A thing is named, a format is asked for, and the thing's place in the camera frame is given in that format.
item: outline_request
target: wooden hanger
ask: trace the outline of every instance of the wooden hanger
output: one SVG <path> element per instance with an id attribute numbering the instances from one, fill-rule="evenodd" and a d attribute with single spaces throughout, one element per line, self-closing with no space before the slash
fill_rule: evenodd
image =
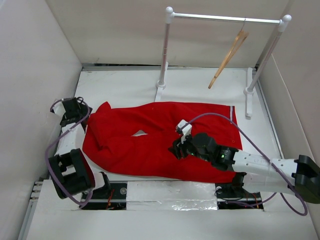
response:
<path id="1" fill-rule="evenodd" d="M 212 85 L 215 83 L 217 77 L 219 77 L 222 70 L 226 67 L 226 65 L 229 63 L 230 59 L 236 54 L 240 46 L 244 43 L 246 38 L 248 37 L 249 33 L 243 31 L 242 29 L 239 31 L 238 35 L 235 37 L 234 42 L 228 52 L 228 54 L 225 56 L 224 60 L 222 61 L 220 67 L 216 71 L 214 77 L 212 78 L 208 88 L 211 89 Z"/>

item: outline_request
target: clothing rack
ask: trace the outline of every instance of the clothing rack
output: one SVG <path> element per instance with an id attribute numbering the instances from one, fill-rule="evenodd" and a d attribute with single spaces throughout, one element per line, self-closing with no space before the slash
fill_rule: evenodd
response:
<path id="1" fill-rule="evenodd" d="M 243 90 L 245 94 L 245 116 L 250 118 L 252 116 L 252 97 L 255 93 L 255 85 L 259 79 L 259 76 L 263 69 L 266 66 L 273 50 L 275 49 L 280 36 L 285 31 L 286 27 L 288 26 L 289 22 L 291 21 L 292 17 L 290 15 L 285 15 L 280 20 L 271 20 L 271 19 L 259 19 L 259 18 L 248 18 L 248 17 L 232 17 L 232 16 L 214 16 L 214 15 L 199 15 L 199 14 L 186 14 L 186 13 L 175 13 L 173 8 L 168 6 L 165 9 L 166 17 L 165 17 L 165 35 L 164 35 L 164 42 L 163 42 L 163 50 L 162 50 L 162 61 L 161 61 L 161 70 L 160 70 L 160 77 L 156 84 L 157 92 L 155 96 L 155 101 L 158 102 L 161 99 L 161 95 L 163 90 L 166 87 L 166 72 L 168 70 L 169 63 L 167 62 L 167 53 L 168 53 L 168 41 L 169 41 L 169 31 L 170 25 L 174 18 L 179 19 L 196 19 L 196 20 L 208 20 L 208 21 L 221 21 L 221 22 L 234 22 L 234 23 L 254 23 L 254 24 L 265 24 L 265 25 L 275 25 L 277 26 L 277 34 L 274 37 L 268 51 L 263 57 L 259 68 L 252 78 L 252 68 L 249 68 L 248 71 L 251 74 L 247 74 L 247 83 L 246 88 Z"/>

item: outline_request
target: black bracket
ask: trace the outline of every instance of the black bracket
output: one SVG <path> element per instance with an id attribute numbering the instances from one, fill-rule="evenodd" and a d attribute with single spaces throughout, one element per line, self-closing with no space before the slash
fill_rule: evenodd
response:
<path id="1" fill-rule="evenodd" d="M 73 124 L 73 123 L 79 122 L 88 113 L 87 106 L 84 103 L 82 103 L 82 101 L 79 102 L 78 98 L 73 97 L 71 99 L 63 100 L 61 103 L 62 103 L 64 110 L 65 110 L 65 113 L 63 114 L 61 122 L 60 122 L 61 127 L 65 127 L 68 124 Z M 81 123 L 84 130 L 86 129 L 87 119 L 85 119 Z"/>
<path id="2" fill-rule="evenodd" d="M 59 182 L 71 194 L 76 195 L 95 188 L 95 178 L 81 150 L 73 149 L 63 155 L 49 158 L 49 164 Z M 74 166 L 75 172 L 63 175 L 67 167 Z M 55 190 L 61 199 L 67 196 L 62 192 L 57 183 L 52 179 Z"/>
<path id="3" fill-rule="evenodd" d="M 299 155 L 294 188 L 304 201 L 311 204 L 320 204 L 320 167 L 308 156 Z"/>
<path id="4" fill-rule="evenodd" d="M 91 200 L 82 210 L 125 210 L 127 207 L 127 182 L 109 182 L 93 191 Z M 83 193 L 81 199 L 87 198 Z"/>

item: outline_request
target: white wall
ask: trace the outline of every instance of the white wall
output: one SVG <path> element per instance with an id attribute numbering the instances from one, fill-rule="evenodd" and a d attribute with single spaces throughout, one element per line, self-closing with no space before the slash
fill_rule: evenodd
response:
<path id="1" fill-rule="evenodd" d="M 280 19 L 288 0 L 46 0 L 82 63 L 161 64 L 165 9 L 177 13 Z M 174 19 L 170 65 L 218 67 L 242 23 Z M 229 67 L 254 67 L 273 26 L 248 23 Z"/>
<path id="2" fill-rule="evenodd" d="M 293 1 L 292 21 L 261 76 L 287 158 L 309 155 L 320 165 L 320 1 Z M 320 233 L 320 205 L 309 205 Z"/>
<path id="3" fill-rule="evenodd" d="M 48 109 L 73 94 L 82 67 L 45 0 L 1 2 L 0 239 L 14 240 L 59 133 Z"/>

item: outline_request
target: white pole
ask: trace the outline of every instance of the white pole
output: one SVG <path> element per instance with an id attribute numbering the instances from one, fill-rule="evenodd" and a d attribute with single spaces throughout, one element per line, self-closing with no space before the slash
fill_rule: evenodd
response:
<path id="1" fill-rule="evenodd" d="M 266 55 L 264 56 L 264 58 L 263 58 L 263 60 L 262 60 L 262 62 L 261 62 L 261 64 L 260 64 L 258 70 L 256 71 L 256 74 L 255 74 L 254 79 L 252 80 L 250 86 L 249 86 L 248 88 L 246 88 L 246 90 L 247 90 L 248 92 L 250 92 L 250 93 L 253 92 L 254 87 L 255 87 L 255 85 L 256 85 L 256 83 L 257 83 L 257 81 L 258 81 L 258 79 L 259 79 L 259 77 L 260 77 L 260 75 L 261 75 L 261 72 L 262 72 L 263 69 L 265 68 L 265 66 L 266 66 L 266 64 L 267 64 L 267 62 L 268 62 L 268 60 L 269 60 L 269 58 L 270 58 L 273 50 L 275 49 L 275 47 L 276 47 L 276 45 L 277 45 L 277 43 L 278 43 L 278 41 L 279 41 L 279 39 L 280 39 L 280 36 L 281 36 L 282 33 L 286 30 L 286 27 L 288 26 L 288 23 L 291 21 L 291 19 L 292 19 L 292 18 L 291 18 L 290 15 L 285 15 L 285 16 L 282 18 L 282 20 L 281 20 L 281 22 L 280 22 L 280 24 L 279 24 L 279 27 L 278 27 L 278 33 L 277 33 L 277 35 L 276 35 L 275 38 L 273 39 L 273 42 L 272 42 L 270 48 L 268 49 L 268 52 L 267 52 Z"/>
<path id="2" fill-rule="evenodd" d="M 158 87 L 165 87 L 165 71 L 166 71 L 166 63 L 167 63 L 167 51 L 168 51 L 168 40 L 169 40 L 169 30 L 172 19 L 174 18 L 174 10 L 172 7 L 168 6 L 165 9 L 166 17 L 165 17 L 165 36 L 163 41 L 163 50 L 162 50 L 162 62 L 161 62 L 161 71 L 160 78 L 157 83 Z"/>

